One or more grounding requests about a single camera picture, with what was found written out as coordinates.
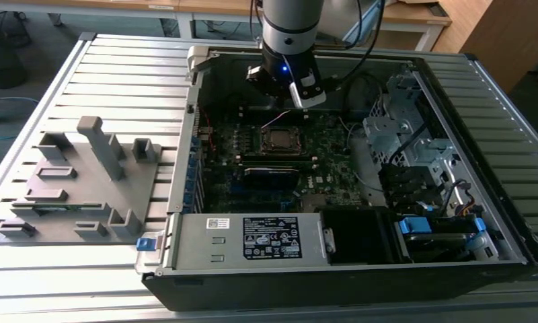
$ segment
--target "floor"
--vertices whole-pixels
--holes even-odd
[[[40,99],[56,72],[72,50],[81,32],[124,34],[136,36],[164,36],[157,19],[129,17],[97,17],[88,15],[62,15],[64,25],[53,27],[44,13],[26,13],[25,23],[33,44],[17,50],[20,59],[29,71],[29,81],[8,90],[0,90],[0,97],[25,96]],[[168,35],[178,36],[173,21],[166,24]],[[196,23],[196,35],[201,38],[250,40],[248,24],[216,23],[214,32],[208,32],[205,23]],[[533,75],[524,77],[510,93],[526,118],[538,131],[538,82]],[[0,137],[16,136],[33,111],[33,104],[25,101],[0,101]],[[13,140],[0,140],[0,161]]]
[[[62,15],[64,26],[53,27],[45,13],[26,13],[25,23],[33,43],[17,50],[24,67],[29,72],[25,84],[0,90],[0,97],[22,96],[40,99],[56,73],[72,51],[81,32],[164,37],[164,29],[157,19],[130,17],[97,17],[88,15]],[[166,33],[180,36],[177,23],[169,21]],[[216,23],[214,32],[208,32],[202,22],[196,23],[200,38],[250,40],[248,24]],[[34,105],[26,101],[0,101],[0,137],[16,136],[20,132]],[[0,161],[8,152],[13,139],[0,140]]]

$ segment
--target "barcode sticker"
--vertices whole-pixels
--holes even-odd
[[[208,219],[208,229],[229,229],[229,219]]]
[[[150,9],[173,10],[170,5],[148,5]]]

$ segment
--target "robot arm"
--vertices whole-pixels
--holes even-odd
[[[324,13],[328,24],[346,16],[356,0],[326,0],[328,12]],[[380,3],[380,0],[357,0]],[[282,106],[290,98],[296,108],[309,108],[324,103],[326,92],[337,87],[338,81],[322,79],[313,55],[317,26],[322,17],[324,0],[268,0],[262,2],[262,62],[249,69],[248,80],[268,96],[276,98],[276,105]],[[366,10],[361,16],[365,24],[354,24],[344,40],[360,38],[372,29],[377,10]]]

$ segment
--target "table leg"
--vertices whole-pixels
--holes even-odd
[[[48,17],[50,18],[50,22],[56,27],[60,27],[64,24],[61,22],[61,14],[60,13],[49,13]]]
[[[180,37],[185,39],[196,38],[196,21],[193,15],[185,12],[177,12],[177,21],[180,22]]]
[[[422,34],[421,40],[418,41],[414,50],[421,52],[432,51],[434,43],[437,43],[438,36],[441,35],[442,29],[442,25],[429,25],[429,28]]]

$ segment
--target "metal case frame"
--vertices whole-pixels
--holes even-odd
[[[209,48],[208,51],[208,58],[212,59],[232,53],[240,53],[240,55],[258,53],[257,50],[217,47]],[[204,63],[201,66],[193,66],[193,79],[197,82],[193,82],[190,92],[200,90],[202,70],[209,67],[209,62],[204,59],[204,50],[200,50],[200,53]],[[346,53],[322,52],[318,55],[341,59],[360,58],[358,55]],[[300,267],[290,270],[282,268],[225,271],[176,270],[180,228],[184,216],[190,216],[190,214],[184,215],[174,212],[174,209],[178,209],[174,205],[173,208],[169,208],[174,213],[166,227],[169,239],[164,240],[161,265],[154,274],[145,274],[142,279],[148,289],[170,310],[238,310],[244,308],[354,305],[452,298],[492,283],[512,281],[522,275],[538,273],[537,238],[530,232],[524,216],[518,213],[492,171],[477,141],[462,122],[430,66],[422,57],[373,55],[370,59],[404,61],[413,65],[414,76],[428,95],[430,106],[444,125],[446,134],[462,160],[466,162],[469,172],[474,176],[473,180],[486,192],[488,202],[496,208],[526,260],[501,261],[498,263],[421,264],[420,266],[406,264],[333,266],[329,269]],[[177,158],[177,168],[184,168],[186,165],[185,155],[178,154]],[[181,198],[181,195],[173,194],[170,203],[172,201],[181,201]],[[258,297],[252,297],[261,286],[264,286],[264,293]],[[402,293],[402,290],[406,289],[418,292]]]

